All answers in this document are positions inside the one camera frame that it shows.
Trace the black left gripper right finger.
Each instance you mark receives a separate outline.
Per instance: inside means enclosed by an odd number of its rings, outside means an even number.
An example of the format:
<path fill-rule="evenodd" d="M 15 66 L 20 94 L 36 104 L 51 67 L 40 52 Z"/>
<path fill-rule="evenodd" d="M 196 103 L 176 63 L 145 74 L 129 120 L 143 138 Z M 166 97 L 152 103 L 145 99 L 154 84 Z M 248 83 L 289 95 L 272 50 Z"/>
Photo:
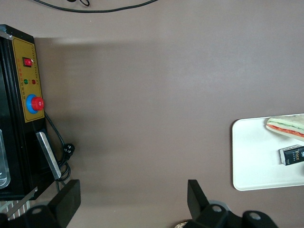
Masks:
<path fill-rule="evenodd" d="M 219 204 L 211 204 L 197 180 L 188 180 L 187 204 L 192 219 L 188 228 L 224 228 L 228 211 Z"/>

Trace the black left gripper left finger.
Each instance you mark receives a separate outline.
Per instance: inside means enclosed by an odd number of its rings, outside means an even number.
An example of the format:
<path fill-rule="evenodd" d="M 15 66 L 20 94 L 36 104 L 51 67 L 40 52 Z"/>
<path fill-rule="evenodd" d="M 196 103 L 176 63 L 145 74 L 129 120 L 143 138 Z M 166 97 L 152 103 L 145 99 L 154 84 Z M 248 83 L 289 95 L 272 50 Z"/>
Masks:
<path fill-rule="evenodd" d="M 70 180 L 47 204 L 25 215 L 27 228 L 66 228 L 81 204 L 80 180 Z"/>

